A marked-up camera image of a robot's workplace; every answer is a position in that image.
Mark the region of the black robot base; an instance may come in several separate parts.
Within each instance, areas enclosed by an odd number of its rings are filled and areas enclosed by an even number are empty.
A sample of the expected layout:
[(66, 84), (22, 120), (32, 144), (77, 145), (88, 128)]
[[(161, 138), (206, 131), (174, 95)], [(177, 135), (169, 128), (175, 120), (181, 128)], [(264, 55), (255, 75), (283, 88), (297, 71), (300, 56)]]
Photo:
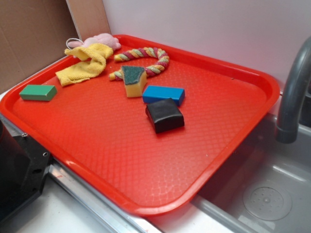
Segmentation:
[(12, 136), (0, 124), (1, 223), (42, 194), (51, 161), (51, 153), (31, 136)]

